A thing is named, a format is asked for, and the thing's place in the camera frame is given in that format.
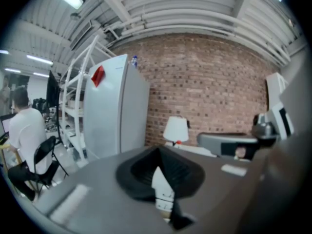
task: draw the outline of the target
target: dark hair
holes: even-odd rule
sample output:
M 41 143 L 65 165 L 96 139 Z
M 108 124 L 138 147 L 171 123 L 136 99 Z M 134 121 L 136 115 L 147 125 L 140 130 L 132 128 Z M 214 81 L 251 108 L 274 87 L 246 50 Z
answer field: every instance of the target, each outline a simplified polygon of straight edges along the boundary
M 14 91 L 13 101 L 16 107 L 24 108 L 28 106 L 28 94 L 24 87 L 17 87 Z

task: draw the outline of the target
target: white lamp shade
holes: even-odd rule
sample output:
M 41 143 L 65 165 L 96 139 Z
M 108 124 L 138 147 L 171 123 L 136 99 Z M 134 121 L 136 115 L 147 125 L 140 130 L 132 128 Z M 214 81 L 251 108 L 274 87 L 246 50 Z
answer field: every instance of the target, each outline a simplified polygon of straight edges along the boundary
M 164 138 L 177 142 L 185 142 L 189 139 L 189 130 L 185 118 L 170 116 L 163 134 Z

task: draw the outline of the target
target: man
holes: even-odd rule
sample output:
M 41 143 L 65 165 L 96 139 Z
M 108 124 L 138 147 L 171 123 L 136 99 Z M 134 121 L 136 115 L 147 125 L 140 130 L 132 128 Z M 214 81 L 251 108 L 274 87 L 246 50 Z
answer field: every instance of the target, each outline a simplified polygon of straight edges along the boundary
M 8 86 L 9 86 L 9 77 L 5 76 L 3 79 L 3 88 L 0 90 L 0 116 L 8 115 L 10 113 L 9 98 L 11 90 Z
M 17 152 L 19 149 L 19 155 L 24 162 L 10 168 L 8 177 L 12 184 L 29 200 L 36 201 L 37 193 L 31 190 L 25 181 L 36 181 L 34 154 L 47 138 L 41 113 L 37 109 L 29 107 L 28 101 L 27 90 L 23 87 L 16 88 L 13 95 L 13 106 L 17 114 L 11 119 L 9 125 L 10 150 Z M 36 165 L 37 174 L 44 174 L 51 163 L 52 157 L 47 155 Z

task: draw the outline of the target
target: refrigerator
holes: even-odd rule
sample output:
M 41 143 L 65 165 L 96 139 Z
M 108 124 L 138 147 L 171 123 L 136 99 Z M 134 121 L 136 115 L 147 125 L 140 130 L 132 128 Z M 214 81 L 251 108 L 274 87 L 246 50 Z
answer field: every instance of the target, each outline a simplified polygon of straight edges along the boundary
M 96 87 L 91 78 L 100 66 L 104 77 Z M 89 70 L 83 103 L 89 161 L 144 146 L 149 91 L 149 82 L 128 55 L 105 60 Z

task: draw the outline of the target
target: chair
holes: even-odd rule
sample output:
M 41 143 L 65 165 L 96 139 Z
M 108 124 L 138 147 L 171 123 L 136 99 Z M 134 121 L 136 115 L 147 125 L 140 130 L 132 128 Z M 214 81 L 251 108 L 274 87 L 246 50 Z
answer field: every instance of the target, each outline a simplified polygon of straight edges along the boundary
M 56 137 L 51 136 L 46 141 L 44 141 L 35 151 L 35 155 L 34 155 L 35 172 L 34 173 L 37 175 L 36 186 L 37 186 L 38 194 L 40 194 L 43 186 L 45 186 L 47 189 L 49 189 L 49 186 L 52 184 L 52 179 L 53 179 L 53 177 L 54 177 L 59 166 L 65 172 L 64 178 L 66 177 L 66 175 L 68 176 L 68 173 L 62 167 L 58 158 L 54 154 L 55 142 L 56 142 Z M 38 175 L 37 171 L 36 171 L 36 164 L 38 164 L 42 159 L 44 159 L 50 152 L 52 152 L 52 157 L 54 157 L 56 160 L 52 160 L 52 164 L 49 166 L 48 170 L 44 174 Z M 39 190 L 39 186 L 38 186 L 39 182 L 42 183 L 40 190 Z

